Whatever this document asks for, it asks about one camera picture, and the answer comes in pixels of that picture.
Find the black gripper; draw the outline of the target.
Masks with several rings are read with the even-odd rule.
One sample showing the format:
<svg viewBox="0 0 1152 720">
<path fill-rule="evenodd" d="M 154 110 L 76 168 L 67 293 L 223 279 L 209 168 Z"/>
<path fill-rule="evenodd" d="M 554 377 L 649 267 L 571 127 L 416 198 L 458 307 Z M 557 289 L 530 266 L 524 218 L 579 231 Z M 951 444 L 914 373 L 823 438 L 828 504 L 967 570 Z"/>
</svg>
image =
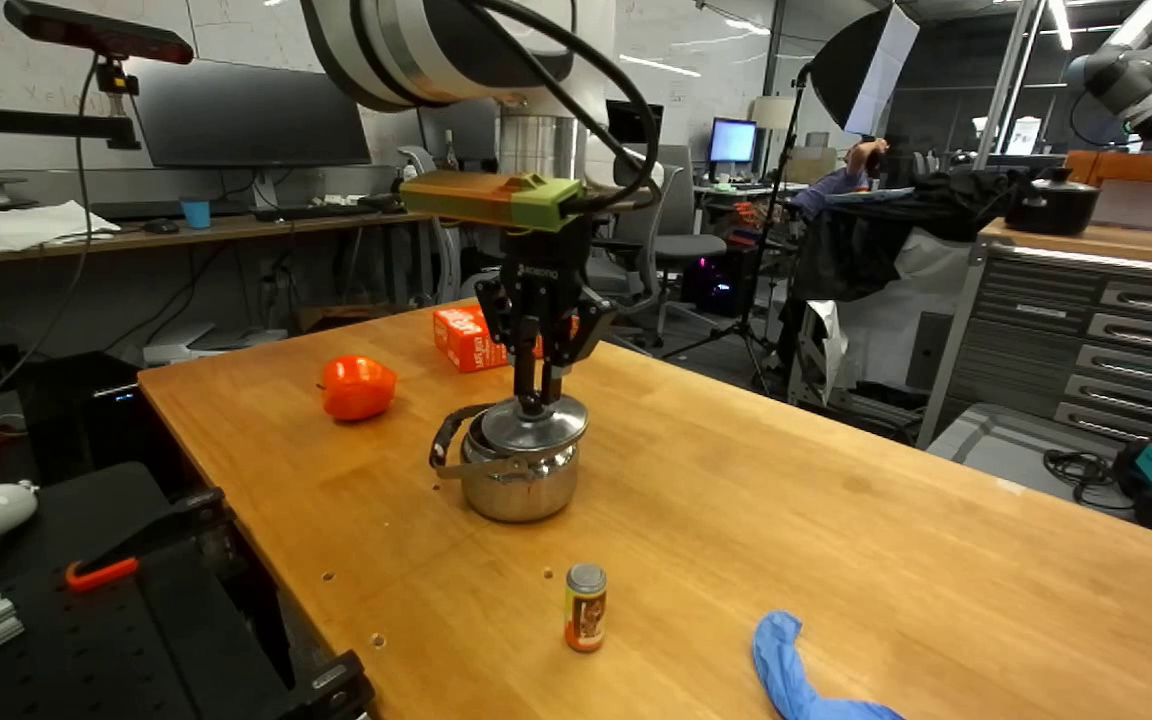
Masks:
<svg viewBox="0 0 1152 720">
<path fill-rule="evenodd" d="M 475 302 L 494 340 L 514 347 L 514 397 L 531 407 L 538 327 L 544 340 L 539 404 L 559 400 L 559 377 L 584 360 L 614 306 L 590 286 L 592 225 L 571 222 L 559 231 L 510 231 L 499 267 L 475 279 Z"/>
</svg>

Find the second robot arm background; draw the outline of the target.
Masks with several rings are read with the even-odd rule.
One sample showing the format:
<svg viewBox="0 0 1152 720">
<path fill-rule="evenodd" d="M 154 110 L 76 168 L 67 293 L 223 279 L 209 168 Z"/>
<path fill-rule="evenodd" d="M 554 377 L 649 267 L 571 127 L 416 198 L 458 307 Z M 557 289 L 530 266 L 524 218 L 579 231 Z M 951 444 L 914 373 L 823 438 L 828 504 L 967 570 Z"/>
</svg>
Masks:
<svg viewBox="0 0 1152 720">
<path fill-rule="evenodd" d="M 1152 46 L 1149 47 L 1106 46 L 1098 51 L 1083 51 L 1067 66 L 1063 80 L 1074 94 L 1094 97 L 1129 131 L 1152 145 Z"/>
</svg>

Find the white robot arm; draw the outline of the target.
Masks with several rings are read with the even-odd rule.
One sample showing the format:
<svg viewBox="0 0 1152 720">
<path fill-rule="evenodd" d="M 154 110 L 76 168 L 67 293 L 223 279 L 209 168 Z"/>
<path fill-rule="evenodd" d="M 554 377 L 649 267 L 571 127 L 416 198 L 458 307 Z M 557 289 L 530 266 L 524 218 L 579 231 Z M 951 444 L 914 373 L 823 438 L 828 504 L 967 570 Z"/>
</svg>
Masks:
<svg viewBox="0 0 1152 720">
<path fill-rule="evenodd" d="M 375 114 L 559 104 L 598 47 L 578 0 L 299 0 L 327 80 Z M 514 397 L 544 407 L 592 347 L 579 289 L 598 193 L 554 172 L 437 172 L 401 193 L 416 213 L 503 229 L 503 273 L 480 293 L 494 338 L 514 352 Z"/>
</svg>

